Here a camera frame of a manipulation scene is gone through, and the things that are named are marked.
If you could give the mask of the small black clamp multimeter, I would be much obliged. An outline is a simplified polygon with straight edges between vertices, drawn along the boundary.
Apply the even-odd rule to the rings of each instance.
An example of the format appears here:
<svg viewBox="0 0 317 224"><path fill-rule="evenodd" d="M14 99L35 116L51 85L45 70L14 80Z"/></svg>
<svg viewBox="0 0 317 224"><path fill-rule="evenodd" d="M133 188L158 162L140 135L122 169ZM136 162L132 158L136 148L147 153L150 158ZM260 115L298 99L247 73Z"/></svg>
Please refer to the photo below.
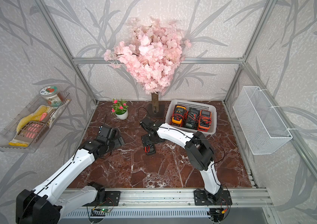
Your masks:
<svg viewBox="0 0 317 224"><path fill-rule="evenodd" d="M144 143L144 151L146 155L154 155L156 153L155 145Z"/></svg>

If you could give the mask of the yellow ANENG multimeter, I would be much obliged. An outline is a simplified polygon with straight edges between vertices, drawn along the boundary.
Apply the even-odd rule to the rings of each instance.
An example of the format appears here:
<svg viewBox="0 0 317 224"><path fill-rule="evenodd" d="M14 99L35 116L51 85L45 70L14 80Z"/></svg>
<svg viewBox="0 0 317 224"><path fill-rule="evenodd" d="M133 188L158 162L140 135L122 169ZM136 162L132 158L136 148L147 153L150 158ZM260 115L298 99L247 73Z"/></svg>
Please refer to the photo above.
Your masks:
<svg viewBox="0 0 317 224"><path fill-rule="evenodd" d="M186 108L181 105L176 105L171 116L170 124L178 127L183 126L185 114Z"/></svg>

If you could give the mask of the small black multimeter front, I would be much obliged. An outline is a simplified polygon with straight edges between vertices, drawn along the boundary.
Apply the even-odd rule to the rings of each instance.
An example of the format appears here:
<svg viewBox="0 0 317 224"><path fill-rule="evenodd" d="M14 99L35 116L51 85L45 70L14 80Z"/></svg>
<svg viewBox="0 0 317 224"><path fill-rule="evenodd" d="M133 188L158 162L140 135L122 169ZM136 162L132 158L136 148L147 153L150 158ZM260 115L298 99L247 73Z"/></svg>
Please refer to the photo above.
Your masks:
<svg viewBox="0 0 317 224"><path fill-rule="evenodd" d="M198 129L198 120L199 120L200 111L190 107L186 112L186 121L184 124L184 128L197 130Z"/></svg>

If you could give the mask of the orange multimeter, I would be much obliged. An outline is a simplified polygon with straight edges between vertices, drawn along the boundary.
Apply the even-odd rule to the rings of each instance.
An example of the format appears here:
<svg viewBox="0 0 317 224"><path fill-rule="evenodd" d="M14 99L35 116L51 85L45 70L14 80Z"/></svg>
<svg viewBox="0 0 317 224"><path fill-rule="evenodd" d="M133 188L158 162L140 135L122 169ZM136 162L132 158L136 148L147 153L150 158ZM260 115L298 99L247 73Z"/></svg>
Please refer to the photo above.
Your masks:
<svg viewBox="0 0 317 224"><path fill-rule="evenodd" d="M207 110L201 110L200 115L198 116L198 130L207 132L212 123L211 112Z"/></svg>

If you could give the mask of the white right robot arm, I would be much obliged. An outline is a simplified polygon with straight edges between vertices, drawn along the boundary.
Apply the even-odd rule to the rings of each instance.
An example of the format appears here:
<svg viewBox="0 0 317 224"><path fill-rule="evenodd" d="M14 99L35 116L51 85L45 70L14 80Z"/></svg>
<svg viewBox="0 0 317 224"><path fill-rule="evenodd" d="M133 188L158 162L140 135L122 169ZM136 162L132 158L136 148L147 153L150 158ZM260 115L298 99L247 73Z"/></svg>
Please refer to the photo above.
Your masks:
<svg viewBox="0 0 317 224"><path fill-rule="evenodd" d="M153 122L148 117L140 121L140 126L153 144L170 141L184 148L191 165L200 171L206 194L215 198L221 196L223 188L215 170L213 147L202 132L185 132L163 121Z"/></svg>

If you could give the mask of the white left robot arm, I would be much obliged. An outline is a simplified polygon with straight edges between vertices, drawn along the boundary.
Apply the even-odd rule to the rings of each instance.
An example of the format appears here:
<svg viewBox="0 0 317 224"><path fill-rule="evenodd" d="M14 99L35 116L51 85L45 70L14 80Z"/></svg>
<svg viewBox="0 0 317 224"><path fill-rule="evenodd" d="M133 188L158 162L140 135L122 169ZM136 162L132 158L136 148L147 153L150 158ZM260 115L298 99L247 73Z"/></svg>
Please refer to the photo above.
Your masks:
<svg viewBox="0 0 317 224"><path fill-rule="evenodd" d="M57 224L81 206L103 205L111 199L105 187L95 182L79 191L62 197L66 188L98 158L103 158L125 144L120 131L107 125L100 127L94 140L83 143L75 154L46 181L33 190L23 190L16 198L16 223Z"/></svg>

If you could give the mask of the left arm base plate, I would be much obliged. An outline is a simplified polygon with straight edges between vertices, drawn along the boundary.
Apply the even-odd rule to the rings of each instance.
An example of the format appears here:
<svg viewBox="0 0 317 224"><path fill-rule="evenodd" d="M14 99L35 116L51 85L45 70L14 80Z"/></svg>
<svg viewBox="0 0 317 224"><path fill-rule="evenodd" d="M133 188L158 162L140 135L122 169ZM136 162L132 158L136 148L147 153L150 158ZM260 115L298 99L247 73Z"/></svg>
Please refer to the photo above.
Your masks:
<svg viewBox="0 0 317 224"><path fill-rule="evenodd" d="M94 198L94 201L87 203L84 206L108 206L115 207L119 204L120 191L105 191L99 192L98 195Z"/></svg>

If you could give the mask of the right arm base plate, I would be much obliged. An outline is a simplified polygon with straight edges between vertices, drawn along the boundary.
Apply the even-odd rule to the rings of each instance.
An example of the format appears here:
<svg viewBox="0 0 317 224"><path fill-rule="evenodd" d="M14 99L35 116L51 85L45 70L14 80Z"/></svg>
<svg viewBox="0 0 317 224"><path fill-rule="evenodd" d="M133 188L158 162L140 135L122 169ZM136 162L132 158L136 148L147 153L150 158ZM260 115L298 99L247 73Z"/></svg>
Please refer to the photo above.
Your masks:
<svg viewBox="0 0 317 224"><path fill-rule="evenodd" d="M219 188L216 194L211 194L206 190L196 189L194 191L194 203L196 206L200 205L232 205L232 199L230 192L224 189L222 186Z"/></svg>

